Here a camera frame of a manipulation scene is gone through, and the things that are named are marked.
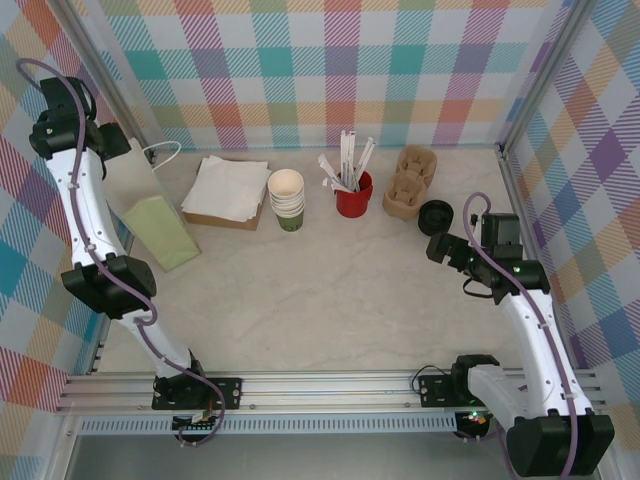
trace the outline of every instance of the black lid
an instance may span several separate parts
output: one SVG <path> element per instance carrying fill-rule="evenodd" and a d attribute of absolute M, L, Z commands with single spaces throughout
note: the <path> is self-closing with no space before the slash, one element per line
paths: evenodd
<path fill-rule="evenodd" d="M 425 235 L 449 231 L 453 221 L 453 208 L 442 200 L 430 200 L 420 208 L 418 227 Z"/>

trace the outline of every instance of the stack of paper cups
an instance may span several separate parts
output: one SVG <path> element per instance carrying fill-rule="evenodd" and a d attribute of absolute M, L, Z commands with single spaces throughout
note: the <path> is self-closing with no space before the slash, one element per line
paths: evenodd
<path fill-rule="evenodd" d="M 269 177 L 271 208 L 278 217 L 280 227 L 295 232 L 302 227 L 304 215 L 304 179 L 295 170 L 284 169 Z"/>

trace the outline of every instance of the red cup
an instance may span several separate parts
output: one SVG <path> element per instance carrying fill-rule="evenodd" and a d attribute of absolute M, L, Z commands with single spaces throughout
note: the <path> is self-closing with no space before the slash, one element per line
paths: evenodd
<path fill-rule="evenodd" d="M 373 180 L 371 175 L 363 172 L 358 182 L 359 192 L 343 192 L 336 190 L 336 208 L 340 215 L 347 218 L 358 218 L 365 214 L 369 206 L 369 199 L 373 194 Z"/>

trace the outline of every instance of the marble table surface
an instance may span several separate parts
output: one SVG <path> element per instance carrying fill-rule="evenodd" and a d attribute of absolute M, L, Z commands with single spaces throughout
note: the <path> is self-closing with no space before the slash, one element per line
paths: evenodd
<path fill-rule="evenodd" d="M 476 190 L 489 194 L 494 212 L 512 211 L 492 150 L 435 151 L 438 168 L 427 199 L 453 206 L 451 233 L 464 236 L 462 206 Z M 210 153 L 181 153 L 157 171 L 176 204 Z M 331 190 L 322 187 L 320 153 L 337 165 L 337 149 L 220 154 L 300 171 L 306 210 L 298 232 L 281 230 L 268 203 L 256 232 L 189 225 L 202 254 L 168 273 L 134 243 L 132 255 L 156 275 L 162 321 L 204 368 L 417 369 L 449 367 L 463 353 L 490 353 L 504 366 L 519 367 L 515 335 L 500 309 L 464 295 L 466 277 L 427 259 L 428 237 L 415 219 L 404 222 L 383 210 L 382 192 L 399 149 L 374 151 L 368 168 L 374 193 L 358 219 L 340 216 Z M 482 202 L 476 201 L 477 211 Z M 153 365 L 129 332 L 112 322 L 99 370 L 152 371 Z"/>

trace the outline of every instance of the white napkin stack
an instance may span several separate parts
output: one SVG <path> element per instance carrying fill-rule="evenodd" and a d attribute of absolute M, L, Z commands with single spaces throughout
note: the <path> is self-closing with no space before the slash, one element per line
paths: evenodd
<path fill-rule="evenodd" d="M 202 160 L 182 211 L 246 222 L 256 216 L 271 171 L 267 162 Z"/>

